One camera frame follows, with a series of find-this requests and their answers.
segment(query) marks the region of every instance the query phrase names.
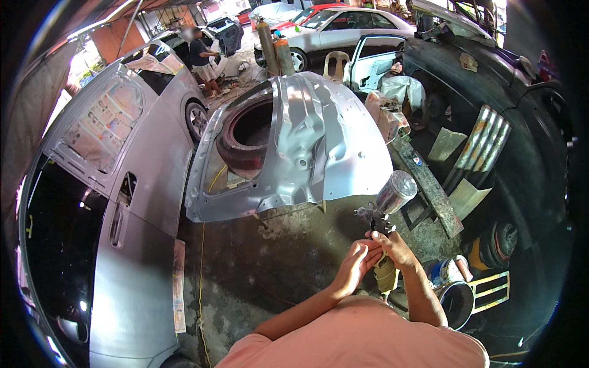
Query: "dirty floor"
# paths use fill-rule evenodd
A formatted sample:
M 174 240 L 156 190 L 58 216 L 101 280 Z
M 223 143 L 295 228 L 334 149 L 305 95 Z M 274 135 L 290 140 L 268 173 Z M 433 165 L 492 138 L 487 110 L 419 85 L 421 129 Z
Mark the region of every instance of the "dirty floor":
M 251 79 L 268 77 L 253 60 L 257 35 L 252 34 L 250 27 L 244 30 L 244 47 L 233 56 L 251 64 L 251 69 L 240 76 L 242 85 Z M 223 100 L 209 101 L 210 111 L 246 90 L 236 88 Z M 207 177 L 222 167 L 220 158 L 212 161 Z M 226 174 L 219 177 L 221 182 L 226 180 Z M 258 324 L 328 286 L 351 243 L 363 238 L 369 229 L 352 215 L 353 210 L 367 206 L 374 198 L 363 195 L 328 201 L 326 213 L 321 206 L 306 203 L 265 211 L 260 214 L 261 219 L 246 217 L 205 225 L 192 223 L 182 213 L 178 238 L 186 242 L 187 325 L 187 333 L 178 335 L 182 352 L 208 367 L 204 336 L 214 366 L 233 343 Z M 409 208 L 410 218 L 414 220 L 421 210 L 419 204 L 414 204 Z M 460 235 L 448 240 L 441 225 L 431 219 L 413 232 L 408 230 L 400 212 L 392 216 L 391 223 L 397 225 L 397 231 L 423 263 L 459 253 Z M 360 286 L 377 291 L 372 271 Z M 403 295 L 391 298 L 403 305 Z

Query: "spray paint gun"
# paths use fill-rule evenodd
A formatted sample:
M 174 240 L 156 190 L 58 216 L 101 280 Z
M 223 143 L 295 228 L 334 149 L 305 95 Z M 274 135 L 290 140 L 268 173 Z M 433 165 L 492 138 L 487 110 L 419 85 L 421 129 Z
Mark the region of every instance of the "spray paint gun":
M 409 200 L 417 194 L 415 179 L 402 170 L 396 170 L 382 187 L 376 196 L 376 204 L 369 202 L 368 208 L 360 207 L 354 210 L 354 216 L 360 217 L 370 224 L 370 231 L 378 231 L 381 234 L 389 234 L 396 230 L 391 225 L 389 215 L 401 209 Z M 383 294 L 383 299 L 389 297 L 391 290 L 397 288 L 399 270 L 395 268 L 393 260 L 383 252 L 382 257 L 374 266 L 374 277 L 378 283 L 378 289 Z

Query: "gas cylinder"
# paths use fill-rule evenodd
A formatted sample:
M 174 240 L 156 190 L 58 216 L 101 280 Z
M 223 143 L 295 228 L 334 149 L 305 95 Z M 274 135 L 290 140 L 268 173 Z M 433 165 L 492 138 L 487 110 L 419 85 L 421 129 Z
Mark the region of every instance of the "gas cylinder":
M 280 75 L 293 75 L 295 73 L 295 65 L 290 54 L 288 41 L 284 38 L 277 39 L 274 41 L 274 49 L 276 50 L 276 58 L 280 66 Z
M 262 51 L 266 59 L 266 66 L 268 71 L 274 75 L 280 75 L 280 66 L 276 60 L 276 54 L 274 53 L 274 45 L 272 41 L 272 33 L 268 23 L 262 21 L 257 24 L 258 36 L 260 37 L 260 43 L 262 44 Z

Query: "plastic chair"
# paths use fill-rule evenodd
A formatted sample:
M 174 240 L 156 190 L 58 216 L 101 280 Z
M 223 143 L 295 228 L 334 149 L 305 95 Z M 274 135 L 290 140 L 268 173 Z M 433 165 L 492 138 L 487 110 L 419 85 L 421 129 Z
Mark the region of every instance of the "plastic chair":
M 329 75 L 329 60 L 333 58 L 336 60 L 335 74 Z M 325 66 L 323 67 L 323 76 L 329 78 L 332 81 L 343 82 L 343 61 L 350 62 L 350 57 L 343 51 L 332 51 L 325 57 Z

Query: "peach t-shirt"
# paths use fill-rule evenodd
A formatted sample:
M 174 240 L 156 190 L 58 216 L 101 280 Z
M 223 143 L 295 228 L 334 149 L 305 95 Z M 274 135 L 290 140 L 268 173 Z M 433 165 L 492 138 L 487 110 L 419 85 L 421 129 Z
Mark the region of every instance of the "peach t-shirt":
M 409 322 L 375 298 L 349 296 L 276 341 L 247 335 L 216 367 L 488 366 L 487 351 L 477 339 L 449 327 Z

